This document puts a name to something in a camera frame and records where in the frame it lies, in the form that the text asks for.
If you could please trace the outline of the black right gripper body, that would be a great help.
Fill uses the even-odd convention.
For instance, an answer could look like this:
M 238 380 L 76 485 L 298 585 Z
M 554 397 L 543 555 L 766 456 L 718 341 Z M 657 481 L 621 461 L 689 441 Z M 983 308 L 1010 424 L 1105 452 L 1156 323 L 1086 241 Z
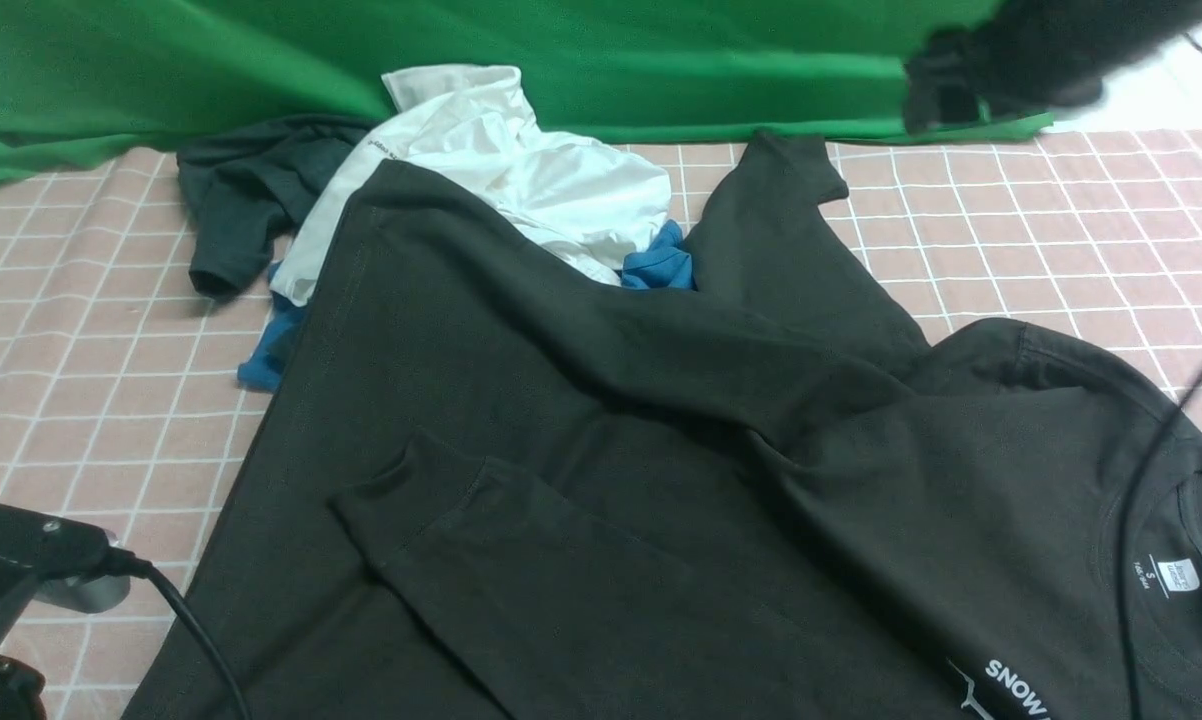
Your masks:
M 1005 91 L 1002 72 L 984 40 L 966 28 L 940 28 L 904 63 L 903 124 L 918 136 L 948 126 L 1011 120 L 1022 106 Z

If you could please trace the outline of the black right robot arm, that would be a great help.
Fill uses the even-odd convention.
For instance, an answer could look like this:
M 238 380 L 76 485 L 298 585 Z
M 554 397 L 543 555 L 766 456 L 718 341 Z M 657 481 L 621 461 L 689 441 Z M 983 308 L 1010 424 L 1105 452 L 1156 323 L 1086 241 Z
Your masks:
M 1202 24 L 1202 1 L 1002 1 L 904 63 L 908 135 L 1087 108 L 1103 81 Z

